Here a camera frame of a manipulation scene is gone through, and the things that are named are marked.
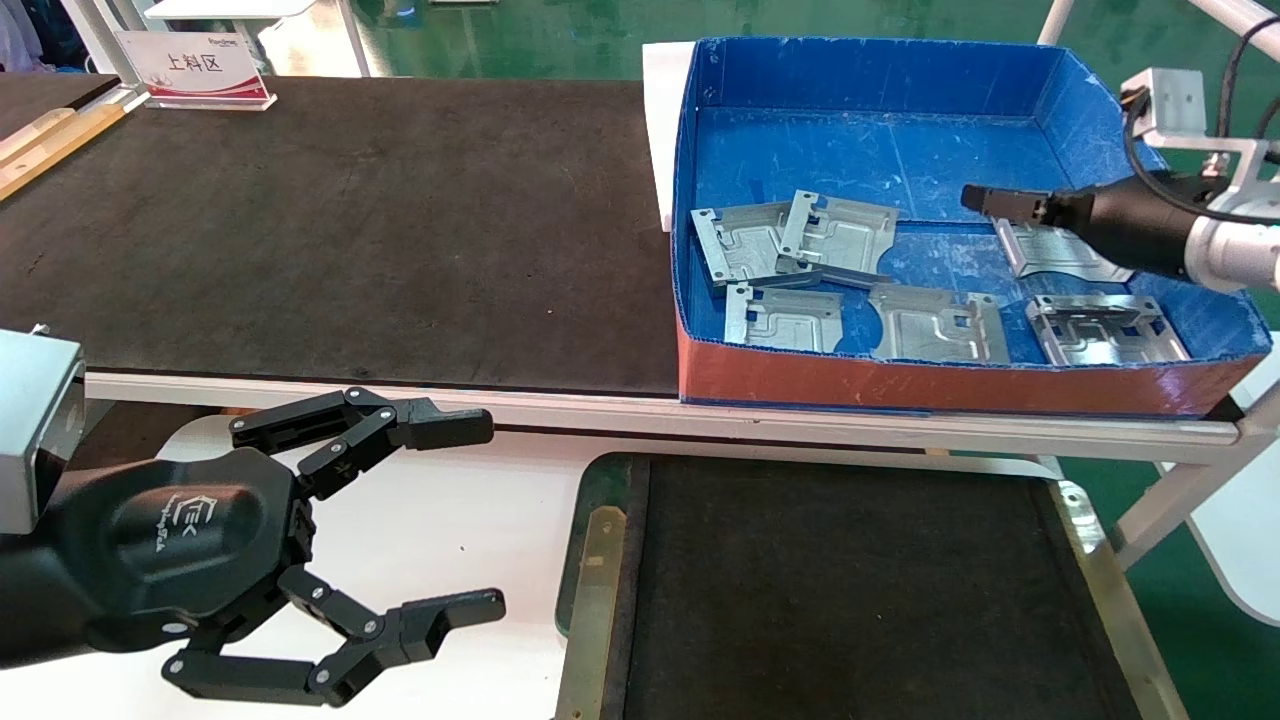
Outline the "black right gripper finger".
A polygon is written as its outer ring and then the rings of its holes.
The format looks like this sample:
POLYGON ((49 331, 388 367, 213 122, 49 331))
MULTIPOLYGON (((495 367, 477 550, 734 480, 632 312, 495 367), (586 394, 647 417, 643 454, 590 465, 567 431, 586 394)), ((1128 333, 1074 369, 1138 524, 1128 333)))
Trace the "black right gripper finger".
POLYGON ((1010 224, 1044 224, 1050 199, 1043 192, 965 184, 960 202, 968 210, 1010 224))

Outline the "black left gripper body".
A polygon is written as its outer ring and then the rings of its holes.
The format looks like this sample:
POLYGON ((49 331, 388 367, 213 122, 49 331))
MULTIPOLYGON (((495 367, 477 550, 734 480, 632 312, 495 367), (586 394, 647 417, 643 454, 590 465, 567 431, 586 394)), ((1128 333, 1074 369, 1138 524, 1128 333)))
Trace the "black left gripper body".
POLYGON ((278 577, 310 557, 294 473, 238 448, 79 474, 50 507, 52 556, 95 651, 151 650, 195 630, 242 637, 271 612, 278 577))

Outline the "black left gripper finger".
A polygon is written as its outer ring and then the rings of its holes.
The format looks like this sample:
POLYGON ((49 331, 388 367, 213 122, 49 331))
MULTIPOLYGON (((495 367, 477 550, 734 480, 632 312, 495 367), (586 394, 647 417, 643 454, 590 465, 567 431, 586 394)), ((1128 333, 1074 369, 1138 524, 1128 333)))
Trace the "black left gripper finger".
POLYGON ((430 398, 389 400, 351 387, 230 423, 232 446, 282 454, 321 446, 297 464, 296 478, 307 498, 328 500, 394 452, 433 451, 493 441, 495 423, 484 409, 443 411, 430 398))
POLYGON ((416 600, 375 614, 293 566, 259 596, 237 602, 221 625, 197 629, 164 664, 163 676, 198 700, 339 708, 383 673, 434 660, 451 632, 504 615, 506 597, 497 588, 416 600), (340 647, 314 662, 221 652, 287 605, 340 635, 340 647))

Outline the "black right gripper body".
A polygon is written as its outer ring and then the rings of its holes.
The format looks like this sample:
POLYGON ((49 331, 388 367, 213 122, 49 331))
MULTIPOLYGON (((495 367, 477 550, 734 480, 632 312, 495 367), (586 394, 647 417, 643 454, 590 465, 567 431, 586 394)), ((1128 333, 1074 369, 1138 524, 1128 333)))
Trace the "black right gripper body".
POLYGON ((1166 202, 1138 176, 1043 201, 1043 223, 1073 232, 1117 266, 1187 281, 1187 242, 1198 217, 1166 202))

